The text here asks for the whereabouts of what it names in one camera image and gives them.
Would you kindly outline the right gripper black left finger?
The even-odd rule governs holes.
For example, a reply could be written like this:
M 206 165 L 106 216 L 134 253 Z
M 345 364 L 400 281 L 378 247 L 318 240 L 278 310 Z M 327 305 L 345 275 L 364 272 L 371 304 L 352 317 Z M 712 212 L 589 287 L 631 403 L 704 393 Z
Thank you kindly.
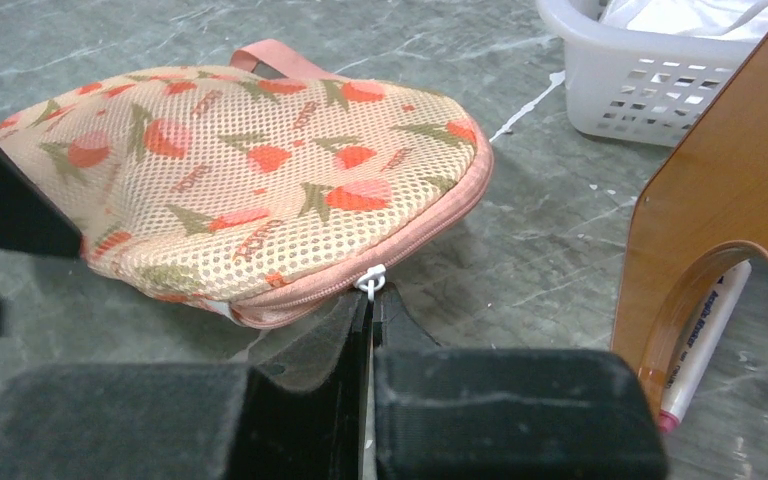
M 52 365 L 0 392 L 0 479 L 358 479 L 366 298 L 271 361 Z

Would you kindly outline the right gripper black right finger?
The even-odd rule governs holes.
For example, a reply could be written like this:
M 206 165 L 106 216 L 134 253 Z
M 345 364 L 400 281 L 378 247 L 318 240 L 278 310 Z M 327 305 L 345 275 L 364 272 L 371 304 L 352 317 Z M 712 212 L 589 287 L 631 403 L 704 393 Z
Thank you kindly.
M 376 293 L 381 479 L 664 479 L 636 375 L 604 350 L 439 345 L 392 284 Z

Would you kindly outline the floral mesh laundry bag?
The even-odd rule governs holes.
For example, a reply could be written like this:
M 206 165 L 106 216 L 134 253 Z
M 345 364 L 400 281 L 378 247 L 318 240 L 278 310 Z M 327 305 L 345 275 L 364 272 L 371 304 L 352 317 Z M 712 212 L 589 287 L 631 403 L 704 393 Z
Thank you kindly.
M 13 114 L 7 157 L 97 274 L 240 325 L 287 325 L 388 270 L 485 193 L 453 99 L 327 72 L 268 39 L 226 66 L 113 76 Z

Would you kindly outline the white plastic bag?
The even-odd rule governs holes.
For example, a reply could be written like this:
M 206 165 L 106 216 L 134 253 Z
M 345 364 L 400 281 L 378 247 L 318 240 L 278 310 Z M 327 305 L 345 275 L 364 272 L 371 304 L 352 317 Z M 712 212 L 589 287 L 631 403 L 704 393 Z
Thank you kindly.
M 768 33 L 768 0 L 610 1 L 600 22 L 632 31 L 756 43 Z

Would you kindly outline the pink capped white marker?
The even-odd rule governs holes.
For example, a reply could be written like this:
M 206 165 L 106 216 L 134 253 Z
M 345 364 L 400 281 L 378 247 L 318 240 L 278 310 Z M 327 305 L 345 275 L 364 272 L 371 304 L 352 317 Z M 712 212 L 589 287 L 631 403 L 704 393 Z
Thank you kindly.
M 669 433 L 682 422 L 751 272 L 747 260 L 727 270 L 690 317 L 664 387 L 657 418 L 661 432 Z

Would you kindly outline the orange wooden shelf rack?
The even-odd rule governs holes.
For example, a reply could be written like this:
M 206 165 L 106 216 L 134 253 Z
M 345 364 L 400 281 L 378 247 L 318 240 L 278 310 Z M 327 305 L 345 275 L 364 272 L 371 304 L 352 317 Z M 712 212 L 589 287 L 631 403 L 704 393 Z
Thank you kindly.
M 719 276 L 768 262 L 768 35 L 646 184 L 611 340 L 658 412 L 684 324 Z

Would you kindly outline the white plastic basket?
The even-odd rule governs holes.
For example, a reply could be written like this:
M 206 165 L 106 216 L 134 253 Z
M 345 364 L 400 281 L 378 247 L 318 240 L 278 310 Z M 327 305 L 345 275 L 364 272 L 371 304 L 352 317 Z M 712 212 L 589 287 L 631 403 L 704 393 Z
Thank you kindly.
M 610 1 L 538 0 L 563 42 L 567 115 L 581 133 L 674 146 L 756 43 L 625 30 L 600 22 Z

